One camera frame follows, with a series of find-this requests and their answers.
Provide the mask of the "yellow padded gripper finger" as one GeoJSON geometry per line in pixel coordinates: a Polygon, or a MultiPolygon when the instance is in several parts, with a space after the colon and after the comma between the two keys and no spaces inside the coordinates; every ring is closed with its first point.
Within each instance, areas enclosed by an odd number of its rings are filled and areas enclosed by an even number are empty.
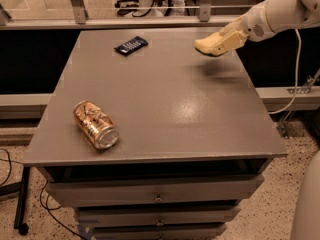
{"type": "Polygon", "coordinates": [[[213,44],[210,53],[220,56],[226,52],[241,48],[248,39],[247,32],[240,24],[228,24],[219,32],[213,34],[213,44]]]}

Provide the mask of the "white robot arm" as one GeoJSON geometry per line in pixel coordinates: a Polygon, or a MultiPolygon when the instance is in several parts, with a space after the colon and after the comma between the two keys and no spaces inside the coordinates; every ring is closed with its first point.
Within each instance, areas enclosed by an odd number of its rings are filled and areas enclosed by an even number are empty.
{"type": "Polygon", "coordinates": [[[260,42],[288,29],[316,27],[319,22],[320,0],[265,0],[222,28],[209,51],[219,56],[247,40],[260,42]]]}

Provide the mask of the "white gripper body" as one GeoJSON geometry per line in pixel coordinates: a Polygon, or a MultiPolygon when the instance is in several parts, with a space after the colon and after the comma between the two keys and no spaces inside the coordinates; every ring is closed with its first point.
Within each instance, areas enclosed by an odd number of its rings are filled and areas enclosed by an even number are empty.
{"type": "Polygon", "coordinates": [[[241,43],[260,42],[275,35],[267,20],[267,1],[261,2],[234,21],[232,37],[241,43]]]}

